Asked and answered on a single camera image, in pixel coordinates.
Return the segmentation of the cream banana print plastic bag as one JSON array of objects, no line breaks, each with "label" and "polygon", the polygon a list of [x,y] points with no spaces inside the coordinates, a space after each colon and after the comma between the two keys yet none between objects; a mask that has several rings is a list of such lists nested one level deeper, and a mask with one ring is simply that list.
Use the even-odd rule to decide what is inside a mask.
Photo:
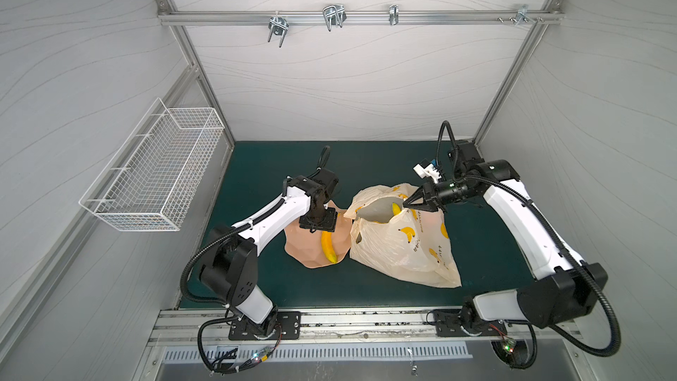
[{"label": "cream banana print plastic bag", "polygon": [[[391,278],[438,289],[462,286],[444,213],[404,208],[416,188],[409,183],[358,192],[345,217],[353,221],[350,258]],[[402,212],[393,216],[391,204]]]}]

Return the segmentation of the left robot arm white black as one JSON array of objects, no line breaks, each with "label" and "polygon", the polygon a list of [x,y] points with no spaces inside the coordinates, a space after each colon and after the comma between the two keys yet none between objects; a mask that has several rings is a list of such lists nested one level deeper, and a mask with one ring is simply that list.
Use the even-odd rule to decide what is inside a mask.
[{"label": "left robot arm white black", "polygon": [[254,326],[257,335],[270,335],[278,308],[257,285],[258,256],[293,222],[310,232],[333,232],[338,213],[329,201],[338,180],[322,168],[309,176],[289,177],[280,196],[257,213],[232,226],[213,229],[210,243],[183,269],[183,298],[224,306]]}]

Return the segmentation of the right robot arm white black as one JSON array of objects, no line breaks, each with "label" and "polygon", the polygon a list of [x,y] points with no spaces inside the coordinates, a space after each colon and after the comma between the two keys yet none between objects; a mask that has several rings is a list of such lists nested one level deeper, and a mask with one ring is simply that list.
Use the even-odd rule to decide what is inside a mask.
[{"label": "right robot arm white black", "polygon": [[[615,355],[622,345],[617,315],[603,289],[608,273],[599,263],[588,263],[555,231],[528,196],[518,172],[506,160],[478,160],[463,165],[446,178],[435,163],[414,167],[424,183],[404,206],[435,212],[449,204],[481,197],[494,209],[513,235],[534,278],[520,289],[477,295],[466,303],[455,325],[465,334],[479,337],[495,322],[525,325],[530,330],[550,328],[585,353],[597,357]],[[600,306],[610,329],[605,347],[592,347],[560,327],[562,322],[589,315]]]}]

